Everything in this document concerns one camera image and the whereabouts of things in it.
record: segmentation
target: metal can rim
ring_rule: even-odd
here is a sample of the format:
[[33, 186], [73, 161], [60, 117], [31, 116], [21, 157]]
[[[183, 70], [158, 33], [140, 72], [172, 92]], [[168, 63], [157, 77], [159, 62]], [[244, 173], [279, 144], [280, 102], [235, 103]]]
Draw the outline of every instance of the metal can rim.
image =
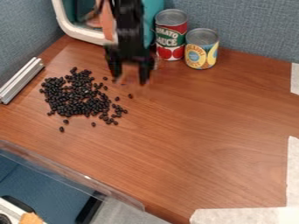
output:
[[[180, 23], [180, 24], [164, 24], [164, 23], [159, 23], [158, 20], [157, 20], [157, 17], [158, 17], [159, 15], [165, 13], [165, 12], [168, 12], [168, 11], [177, 11], [177, 12], [180, 12], [180, 13], [184, 14], [184, 16], [185, 16], [185, 21], [182, 22], [182, 23]], [[156, 25], [177, 26], [177, 25], [183, 25], [183, 24], [185, 24], [185, 23], [188, 21], [188, 15], [187, 15], [184, 11], [182, 11], [182, 10], [168, 9], [168, 10], [162, 10], [162, 11], [160, 11], [159, 13], [157, 13], [156, 16], [155, 16], [155, 20], [156, 20]]]
[[216, 41], [213, 42], [213, 43], [211, 43], [210, 45], [214, 45], [214, 44], [216, 44], [217, 42], [219, 42], [219, 35], [218, 35], [218, 33], [217, 33], [216, 31], [211, 30], [211, 29], [208, 29], [208, 28], [196, 28], [196, 29], [193, 29], [193, 30], [190, 30], [190, 31], [187, 32], [187, 34], [186, 34], [186, 44], [187, 44], [187, 45], [188, 45], [188, 44], [196, 45], [196, 44], [194, 44], [194, 43], [190, 43], [190, 42], [188, 42], [188, 38], [189, 38], [190, 35], [192, 35], [194, 32], [198, 32], [198, 31], [209, 31], [209, 32], [212, 32], [212, 33], [215, 34], [215, 36], [216, 36]]

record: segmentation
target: gray fabric wall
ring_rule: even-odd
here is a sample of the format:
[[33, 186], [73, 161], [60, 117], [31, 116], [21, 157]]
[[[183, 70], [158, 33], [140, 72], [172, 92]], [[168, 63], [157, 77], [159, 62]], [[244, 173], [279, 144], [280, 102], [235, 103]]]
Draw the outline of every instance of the gray fabric wall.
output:
[[0, 21], [1, 87], [63, 32], [56, 22], [51, 0], [0, 0]]
[[165, 0], [190, 28], [215, 29], [224, 47], [299, 62], [299, 0]]
[[[299, 0], [165, 2], [189, 13], [190, 28], [217, 30], [224, 47], [299, 62]], [[1, 0], [0, 21], [1, 87], [63, 32], [50, 0]]]

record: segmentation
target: tomato sauce can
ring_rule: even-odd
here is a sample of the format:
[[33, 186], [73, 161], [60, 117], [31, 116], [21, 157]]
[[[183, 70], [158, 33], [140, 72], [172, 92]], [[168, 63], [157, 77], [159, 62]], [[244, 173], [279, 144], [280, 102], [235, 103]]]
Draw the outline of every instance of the tomato sauce can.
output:
[[206, 69], [216, 64], [219, 36], [216, 31], [198, 28], [186, 35], [184, 60], [189, 67]]
[[156, 53], [164, 60], [184, 57], [187, 15], [181, 10], [169, 9], [156, 15]]

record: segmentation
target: metal bracket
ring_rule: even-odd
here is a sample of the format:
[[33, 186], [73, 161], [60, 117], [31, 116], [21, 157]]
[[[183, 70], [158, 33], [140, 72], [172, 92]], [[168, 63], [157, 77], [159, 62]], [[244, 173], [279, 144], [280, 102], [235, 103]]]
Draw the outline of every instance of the metal bracket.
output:
[[0, 88], [0, 102], [8, 104], [44, 67], [42, 59], [31, 59]]

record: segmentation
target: wooden table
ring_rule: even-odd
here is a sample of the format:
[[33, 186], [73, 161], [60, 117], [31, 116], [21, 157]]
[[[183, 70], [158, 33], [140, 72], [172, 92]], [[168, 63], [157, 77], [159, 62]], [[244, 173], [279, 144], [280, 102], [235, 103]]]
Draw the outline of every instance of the wooden table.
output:
[[[41, 57], [46, 69], [0, 106], [0, 139], [119, 189], [172, 223], [188, 223], [197, 208], [285, 206], [288, 136], [299, 137], [290, 63], [221, 49], [213, 69], [160, 62], [139, 87], [112, 84], [101, 46], [65, 36]], [[129, 110], [119, 126], [72, 117], [59, 132], [64, 118], [46, 115], [38, 90], [73, 66], [98, 82], [109, 77], [108, 94]]]

